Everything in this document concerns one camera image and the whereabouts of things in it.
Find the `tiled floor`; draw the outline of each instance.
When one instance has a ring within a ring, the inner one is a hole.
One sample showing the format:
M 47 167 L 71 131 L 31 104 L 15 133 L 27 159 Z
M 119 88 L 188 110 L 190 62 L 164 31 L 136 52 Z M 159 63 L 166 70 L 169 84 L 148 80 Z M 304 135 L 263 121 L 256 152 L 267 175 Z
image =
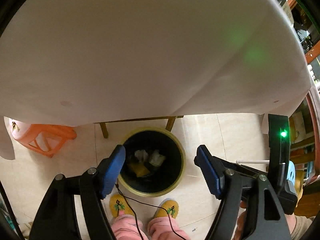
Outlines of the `tiled floor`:
M 219 201 L 209 193 L 200 169 L 193 164 L 196 148 L 205 144 L 212 155 L 232 162 L 236 159 L 268 159 L 268 138 L 260 131 L 261 121 L 261 117 L 255 114 L 205 114 L 177 119 L 172 133 L 182 143 L 187 156 L 186 172 L 180 184 L 167 195 L 157 198 L 138 197 L 121 187 L 122 192 L 154 205 L 159 205 L 165 198 L 177 200 L 180 227 L 193 240 L 204 239 Z M 103 138 L 98 124 L 79 126 L 75 128 L 77 138 L 66 143 L 53 158 L 34 153 L 13 141 L 16 160 L 0 158 L 0 180 L 16 215 L 21 220 L 34 218 L 56 174 L 63 173 L 66 177 L 80 175 L 108 157 L 115 145 L 121 143 L 133 129 L 144 126 L 164 128 L 165 125 L 166 120 L 108 123 L 108 139 Z M 253 167 L 265 170 L 264 165 Z M 89 239 L 80 197 L 76 196 L 75 200 L 81 235 L 83 239 Z M 108 200 L 108 197 L 104 200 L 104 206 L 111 219 Z M 146 225 L 155 209 L 133 201 L 130 203 L 137 211 L 138 218 Z

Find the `orange plastic stool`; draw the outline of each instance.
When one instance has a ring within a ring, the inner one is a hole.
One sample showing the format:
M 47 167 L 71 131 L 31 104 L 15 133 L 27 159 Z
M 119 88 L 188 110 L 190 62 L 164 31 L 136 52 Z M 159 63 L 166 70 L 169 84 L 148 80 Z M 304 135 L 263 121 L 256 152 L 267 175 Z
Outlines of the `orange plastic stool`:
M 27 124 L 9 119 L 12 137 L 24 147 L 52 157 L 67 141 L 77 137 L 72 127 L 52 124 Z

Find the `black cable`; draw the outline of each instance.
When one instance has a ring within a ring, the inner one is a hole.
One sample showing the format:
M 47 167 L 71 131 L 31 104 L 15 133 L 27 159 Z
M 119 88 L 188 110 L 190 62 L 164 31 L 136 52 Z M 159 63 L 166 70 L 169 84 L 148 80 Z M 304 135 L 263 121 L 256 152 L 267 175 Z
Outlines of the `black cable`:
M 116 184 L 116 188 L 118 189 L 119 194 L 120 194 L 122 197 L 124 197 L 124 200 L 126 201 L 128 207 L 130 207 L 130 209 L 131 209 L 132 212 L 134 213 L 134 218 L 136 219 L 136 225 L 137 225 L 137 229 L 138 229 L 139 235 L 140 235 L 140 237 L 141 237 L 141 240 L 144 240 L 144 239 L 143 239 L 143 236 L 142 236 L 142 234 L 141 234 L 141 232 L 140 232 L 140 229 L 139 229 L 137 214 L 135 213 L 135 211 L 133 210 L 133 208 L 129 205 L 126 197 L 122 194 L 121 190 L 119 189 L 119 184 Z
M 121 190 L 119 189 L 119 184 L 117 184 L 117 183 L 116 183 L 116 188 L 117 188 L 119 194 L 120 194 L 122 197 L 124 197 L 124 200 L 125 200 L 125 202 L 127 203 L 128 207 L 129 207 L 129 208 L 132 210 L 132 212 L 134 213 L 134 217 L 135 217 L 135 220 L 136 220 L 137 229 L 138 229 L 139 235 L 140 235 L 140 237 L 141 237 L 142 240 L 144 240 L 144 239 L 143 239 L 143 237 L 142 237 L 142 234 L 141 234 L 140 229 L 139 229 L 139 226 L 138 226 L 137 215 L 136 215 L 135 211 L 132 209 L 132 207 L 129 205 L 129 203 L 128 203 L 128 201 L 127 201 L 127 198 L 128 198 L 128 199 L 131 199 L 131 200 L 133 200 L 133 201 L 135 201 L 135 202 L 138 202 L 138 203 L 140 203 L 140 204 L 144 204 L 144 205 L 147 205 L 147 206 L 151 206 L 151 207 L 156 207 L 156 208 L 161 208 L 161 209 L 163 209 L 163 210 L 167 213 L 167 215 L 168 215 L 172 232 L 174 232 L 177 236 L 179 236 L 179 237 L 182 238 L 183 240 L 186 240 L 184 237 L 180 236 L 179 234 L 177 234 L 177 233 L 174 231 L 173 226 L 172 226 L 172 223 L 171 223 L 170 216 L 169 216 L 169 214 L 168 214 L 168 212 L 167 212 L 167 210 L 166 210 L 165 208 L 159 207 L 159 206 L 154 206 L 154 205 L 147 204 L 147 203 L 143 203 L 143 202 L 140 202 L 140 201 L 135 200 L 135 199 L 133 199 L 133 198 L 126 197 L 125 195 L 123 195 L 123 193 L 122 193 Z

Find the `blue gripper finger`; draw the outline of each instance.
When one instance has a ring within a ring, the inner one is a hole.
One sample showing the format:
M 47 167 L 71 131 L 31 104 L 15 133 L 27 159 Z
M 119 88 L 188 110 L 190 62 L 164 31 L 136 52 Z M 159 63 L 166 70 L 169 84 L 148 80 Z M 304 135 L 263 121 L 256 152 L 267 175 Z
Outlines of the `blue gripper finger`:
M 205 182 L 212 195 L 221 199 L 224 187 L 224 167 L 219 160 L 214 159 L 205 145 L 200 145 L 197 149 L 197 155 L 194 159 L 196 166 L 200 167 Z
M 125 148 L 118 144 L 109 158 L 103 159 L 97 170 L 99 171 L 99 193 L 100 198 L 104 199 L 109 195 L 116 183 L 125 160 Z

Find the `foot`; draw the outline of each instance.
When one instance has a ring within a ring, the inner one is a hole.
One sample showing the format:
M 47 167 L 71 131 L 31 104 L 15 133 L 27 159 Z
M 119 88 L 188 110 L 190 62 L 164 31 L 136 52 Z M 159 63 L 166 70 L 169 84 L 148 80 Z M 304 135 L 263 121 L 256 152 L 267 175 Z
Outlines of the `foot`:
M 179 212 L 179 205 L 177 203 L 177 201 L 174 201 L 173 199 L 165 199 L 160 206 L 162 208 L 164 208 L 165 210 L 163 210 L 162 208 L 158 208 L 156 213 L 155 213 L 155 218 L 158 217 L 166 217 L 169 216 L 172 218 L 176 218 Z
M 128 206 L 124 197 L 120 194 L 114 194 L 109 200 L 109 207 L 113 217 L 121 215 L 134 215 L 131 208 Z

